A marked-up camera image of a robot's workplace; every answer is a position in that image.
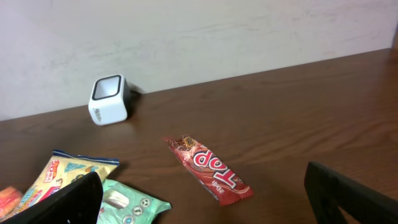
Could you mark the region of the yellow snack bag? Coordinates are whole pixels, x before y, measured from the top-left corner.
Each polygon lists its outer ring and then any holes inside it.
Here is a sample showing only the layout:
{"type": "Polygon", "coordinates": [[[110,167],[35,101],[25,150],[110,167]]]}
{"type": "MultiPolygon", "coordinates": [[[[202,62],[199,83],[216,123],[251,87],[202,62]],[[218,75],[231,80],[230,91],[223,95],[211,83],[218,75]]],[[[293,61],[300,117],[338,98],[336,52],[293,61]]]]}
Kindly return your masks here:
{"type": "Polygon", "coordinates": [[[41,202],[87,173],[96,172],[101,181],[104,181],[118,166],[118,159],[72,155],[61,150],[54,150],[36,181],[23,195],[16,208],[6,215],[6,218],[11,218],[41,202]]]}

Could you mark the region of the small orange snack packet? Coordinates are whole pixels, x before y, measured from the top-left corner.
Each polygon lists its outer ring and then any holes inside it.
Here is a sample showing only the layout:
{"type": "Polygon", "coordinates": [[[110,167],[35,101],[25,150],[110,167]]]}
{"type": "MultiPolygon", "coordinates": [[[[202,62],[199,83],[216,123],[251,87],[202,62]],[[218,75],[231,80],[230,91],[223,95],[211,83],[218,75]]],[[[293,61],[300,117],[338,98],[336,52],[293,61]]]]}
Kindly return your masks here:
{"type": "Polygon", "coordinates": [[[8,186],[1,190],[0,209],[1,220],[5,219],[20,203],[22,194],[14,187],[8,186]]]}

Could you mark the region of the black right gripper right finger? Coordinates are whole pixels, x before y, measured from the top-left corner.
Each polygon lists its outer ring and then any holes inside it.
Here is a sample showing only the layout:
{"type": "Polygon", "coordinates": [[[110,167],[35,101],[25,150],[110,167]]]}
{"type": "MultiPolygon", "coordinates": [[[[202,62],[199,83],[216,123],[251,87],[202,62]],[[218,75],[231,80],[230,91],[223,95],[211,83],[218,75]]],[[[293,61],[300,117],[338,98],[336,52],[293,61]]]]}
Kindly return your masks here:
{"type": "Polygon", "coordinates": [[[342,210],[360,223],[397,223],[396,200],[320,163],[308,163],[304,186],[318,223],[346,223],[342,210]]]}

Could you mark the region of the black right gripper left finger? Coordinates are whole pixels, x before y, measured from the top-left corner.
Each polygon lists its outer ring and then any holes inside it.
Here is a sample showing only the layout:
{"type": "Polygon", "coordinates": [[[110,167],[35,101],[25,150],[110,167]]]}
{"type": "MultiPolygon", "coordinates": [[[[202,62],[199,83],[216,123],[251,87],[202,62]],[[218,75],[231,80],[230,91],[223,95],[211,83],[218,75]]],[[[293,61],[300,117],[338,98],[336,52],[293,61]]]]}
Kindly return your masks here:
{"type": "Polygon", "coordinates": [[[90,172],[4,223],[95,224],[102,198],[101,179],[96,172],[90,172]]]}

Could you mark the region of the teal wet wipes pack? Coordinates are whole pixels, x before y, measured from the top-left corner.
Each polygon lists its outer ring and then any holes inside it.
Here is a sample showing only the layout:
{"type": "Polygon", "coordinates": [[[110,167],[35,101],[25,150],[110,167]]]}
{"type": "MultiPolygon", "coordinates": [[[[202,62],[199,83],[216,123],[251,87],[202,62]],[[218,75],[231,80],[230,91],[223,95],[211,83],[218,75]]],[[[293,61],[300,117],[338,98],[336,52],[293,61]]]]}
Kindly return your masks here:
{"type": "Polygon", "coordinates": [[[97,224],[151,224],[171,204],[115,180],[103,182],[103,199],[97,224]]]}

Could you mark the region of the white barcode scanner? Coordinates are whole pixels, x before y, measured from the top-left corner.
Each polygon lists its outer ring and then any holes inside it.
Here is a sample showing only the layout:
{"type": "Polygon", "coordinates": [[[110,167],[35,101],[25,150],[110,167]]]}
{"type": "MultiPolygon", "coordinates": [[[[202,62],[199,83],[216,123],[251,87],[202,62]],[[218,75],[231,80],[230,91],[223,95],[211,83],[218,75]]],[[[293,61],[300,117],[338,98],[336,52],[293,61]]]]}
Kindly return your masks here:
{"type": "Polygon", "coordinates": [[[95,81],[88,111],[98,126],[118,123],[129,116],[131,100],[125,77],[121,74],[111,75],[95,81]]]}

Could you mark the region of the red brown chocolate bar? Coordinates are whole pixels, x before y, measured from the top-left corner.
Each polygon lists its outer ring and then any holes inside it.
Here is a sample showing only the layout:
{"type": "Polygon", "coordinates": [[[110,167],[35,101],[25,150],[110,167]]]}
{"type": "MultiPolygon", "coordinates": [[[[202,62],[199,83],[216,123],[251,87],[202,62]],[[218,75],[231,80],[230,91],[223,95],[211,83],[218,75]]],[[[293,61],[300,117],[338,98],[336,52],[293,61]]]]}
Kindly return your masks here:
{"type": "Polygon", "coordinates": [[[254,195],[252,188],[213,151],[191,136],[166,139],[165,142],[182,165],[220,205],[230,205],[254,195]]]}

